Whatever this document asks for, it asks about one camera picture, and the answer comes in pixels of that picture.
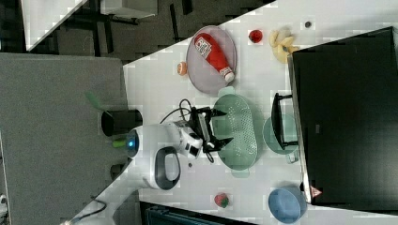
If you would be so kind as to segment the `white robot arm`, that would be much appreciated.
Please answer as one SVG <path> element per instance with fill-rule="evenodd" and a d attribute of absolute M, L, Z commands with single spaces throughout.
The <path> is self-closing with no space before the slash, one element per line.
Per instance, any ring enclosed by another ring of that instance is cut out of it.
<path fill-rule="evenodd" d="M 210 121 L 220 110 L 191 108 L 190 119 L 142 125 L 126 136 L 129 162 L 121 174 L 76 216 L 60 225 L 115 225 L 114 214 L 132 192 L 141 188 L 170 190 L 182 173 L 178 157 L 197 158 L 220 151 L 229 138 L 214 136 Z"/>

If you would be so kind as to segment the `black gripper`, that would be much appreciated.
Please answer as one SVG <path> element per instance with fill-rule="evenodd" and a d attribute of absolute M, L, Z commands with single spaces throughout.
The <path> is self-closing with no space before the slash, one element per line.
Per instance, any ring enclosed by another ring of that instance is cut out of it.
<path fill-rule="evenodd" d="M 205 153 L 221 150 L 233 140 L 233 138 L 226 138 L 214 141 L 214 136 L 210 127 L 211 116 L 218 117 L 225 115 L 226 112 L 222 112 L 217 109 L 210 110 L 209 107 L 191 108 L 189 125 L 191 129 L 203 140 L 203 150 Z"/>

